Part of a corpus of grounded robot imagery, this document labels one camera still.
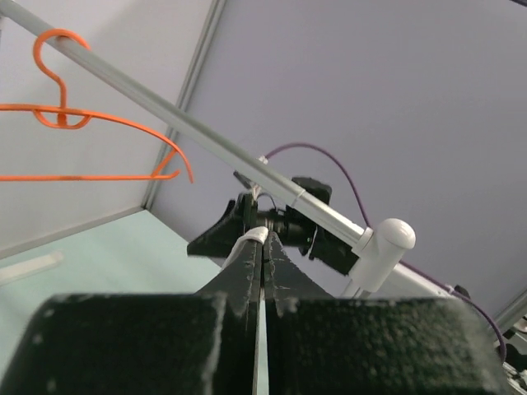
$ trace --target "metal rod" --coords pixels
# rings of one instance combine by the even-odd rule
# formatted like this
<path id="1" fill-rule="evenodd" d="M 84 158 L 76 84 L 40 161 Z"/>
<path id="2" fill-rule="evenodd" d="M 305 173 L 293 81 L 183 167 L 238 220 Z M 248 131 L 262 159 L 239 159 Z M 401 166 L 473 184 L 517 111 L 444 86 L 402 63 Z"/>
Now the metal rod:
<path id="1" fill-rule="evenodd" d="M 524 290 L 497 315 L 496 323 L 505 332 L 525 315 L 527 315 L 527 290 Z"/>
<path id="2" fill-rule="evenodd" d="M 34 35 L 41 35 L 53 28 L 12 0 L 0 0 L 0 14 L 12 19 Z M 310 195 L 290 179 L 241 150 L 211 128 L 189 117 L 105 60 L 72 40 L 51 39 L 48 44 L 145 110 L 165 121 L 169 126 L 192 138 L 200 146 L 260 185 L 262 189 L 281 199 L 288 206 L 294 207 L 345 243 L 354 246 L 360 239 L 364 232 L 360 226 Z"/>
<path id="3" fill-rule="evenodd" d="M 225 6 L 225 1 L 226 0 L 212 0 L 212 4 L 207 15 L 207 20 L 203 24 L 203 31 L 201 32 L 201 35 L 198 40 L 198 46 L 194 51 L 192 60 L 190 61 L 190 69 L 184 79 L 181 92 L 178 96 L 178 100 L 175 102 L 175 107 L 181 109 L 182 111 L 186 111 L 187 107 L 189 106 L 190 97 L 194 92 L 196 81 L 198 80 L 199 73 L 203 68 L 205 58 L 207 57 L 208 49 L 211 46 L 212 37 L 214 36 L 217 24 L 220 21 L 220 16 L 222 15 L 222 11 Z M 169 126 L 165 135 L 171 141 L 177 143 L 176 140 L 179 134 L 180 132 L 178 130 Z M 157 166 L 163 161 L 163 159 L 165 159 L 169 152 L 170 146 L 168 146 L 167 144 L 161 145 L 161 149 L 159 151 L 159 155 L 157 157 L 156 164 L 153 169 L 157 168 Z M 163 168 L 161 174 L 166 174 L 166 168 Z M 142 207 L 144 207 L 146 210 L 152 209 L 154 199 L 160 187 L 159 181 L 159 179 L 152 180 L 147 185 L 147 191 L 142 201 Z"/>

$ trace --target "white plastic end cap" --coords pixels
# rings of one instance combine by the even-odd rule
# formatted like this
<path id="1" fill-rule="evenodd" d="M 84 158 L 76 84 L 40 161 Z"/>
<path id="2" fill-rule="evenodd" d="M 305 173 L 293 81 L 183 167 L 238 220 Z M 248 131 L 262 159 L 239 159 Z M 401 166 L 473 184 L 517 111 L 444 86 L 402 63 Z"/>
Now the white plastic end cap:
<path id="1" fill-rule="evenodd" d="M 397 218 L 382 221 L 376 232 L 383 239 L 401 249 L 413 249 L 415 247 L 415 232 L 412 226 Z"/>

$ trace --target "table surface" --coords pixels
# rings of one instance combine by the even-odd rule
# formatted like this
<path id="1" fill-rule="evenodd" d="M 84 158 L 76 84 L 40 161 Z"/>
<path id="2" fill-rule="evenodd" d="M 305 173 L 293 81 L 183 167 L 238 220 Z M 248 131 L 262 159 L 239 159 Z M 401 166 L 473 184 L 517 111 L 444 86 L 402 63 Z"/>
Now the table surface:
<path id="1" fill-rule="evenodd" d="M 0 286 L 0 378 L 31 315 L 52 295 L 188 294 L 207 284 L 219 273 L 219 266 L 207 258 L 187 257 L 186 246 L 184 239 L 150 212 L 140 211 L 0 260 L 2 268 L 56 251 L 63 255 L 56 267 Z M 264 325 L 260 333 L 259 393 L 266 393 Z"/>

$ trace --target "orange hanger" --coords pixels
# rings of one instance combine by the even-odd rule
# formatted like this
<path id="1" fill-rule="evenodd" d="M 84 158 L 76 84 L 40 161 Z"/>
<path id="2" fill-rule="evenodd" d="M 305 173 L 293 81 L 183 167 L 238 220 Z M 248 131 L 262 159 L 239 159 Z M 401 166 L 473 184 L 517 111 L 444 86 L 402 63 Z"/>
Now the orange hanger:
<path id="1" fill-rule="evenodd" d="M 172 159 L 172 157 L 178 153 L 181 155 L 186 167 L 187 173 L 189 174 L 190 182 L 194 181 L 192 169 L 190 163 L 187 160 L 184 153 L 176 146 L 171 140 L 163 136 L 162 134 L 147 128 L 139 123 L 127 120 L 125 118 L 115 117 L 114 115 L 98 113 L 96 111 L 90 111 L 86 109 L 71 109 L 68 108 L 68 90 L 64 81 L 51 72 L 42 62 L 41 49 L 44 42 L 54 36 L 59 38 L 69 38 L 77 41 L 80 45 L 86 49 L 90 49 L 88 43 L 76 33 L 64 29 L 52 29 L 45 31 L 40 35 L 33 45 L 33 58 L 35 59 L 36 65 L 39 69 L 50 77 L 52 80 L 57 82 L 60 88 L 60 106 L 52 105 L 24 105 L 24 104 L 13 104 L 13 105 L 0 105 L 0 111 L 30 111 L 37 118 L 37 120 L 43 125 L 49 128 L 57 129 L 80 129 L 86 126 L 92 119 L 103 119 L 110 122 L 121 123 L 123 125 L 136 128 L 152 136 L 159 138 L 166 144 L 172 147 L 170 153 L 163 159 L 163 161 L 156 167 L 156 169 L 150 175 L 0 175 L 0 181 L 130 181 L 130 180 L 149 180 L 149 179 L 173 179 L 176 177 L 180 170 L 176 170 L 172 174 L 162 175 L 160 172 Z M 44 114 L 57 114 L 57 123 L 48 121 Z M 68 124 L 68 115 L 79 115 L 82 116 L 81 121 L 74 124 Z"/>

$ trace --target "white wall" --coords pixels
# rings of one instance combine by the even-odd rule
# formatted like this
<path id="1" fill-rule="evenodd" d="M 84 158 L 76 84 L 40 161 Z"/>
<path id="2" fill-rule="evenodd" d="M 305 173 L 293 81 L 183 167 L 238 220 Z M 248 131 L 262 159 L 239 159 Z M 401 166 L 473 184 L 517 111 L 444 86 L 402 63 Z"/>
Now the white wall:
<path id="1" fill-rule="evenodd" d="M 527 281 L 525 70 L 527 8 L 508 0 L 230 0 L 189 112 L 255 156 L 292 141 L 329 149 L 374 223 L 415 228 L 409 262 L 495 314 Z M 192 239 L 240 185 L 179 143 L 196 184 L 163 185 L 154 212 Z M 332 206 L 364 225 L 324 157 L 294 150 L 271 166 L 331 184 Z M 297 262 L 334 294 L 347 283 Z"/>
<path id="2" fill-rule="evenodd" d="M 20 0 L 52 26 L 76 31 L 94 52 L 175 102 L 211 0 Z M 35 37 L 6 21 L 0 43 L 0 102 L 58 103 L 58 88 L 31 55 Z M 50 47 L 44 62 L 68 84 L 69 104 L 116 114 L 165 133 L 166 125 Z M 1 174 L 148 174 L 161 143 L 104 121 L 77 131 L 0 113 Z M 187 188 L 185 176 L 172 180 Z M 145 182 L 0 184 L 0 253 L 131 207 Z"/>

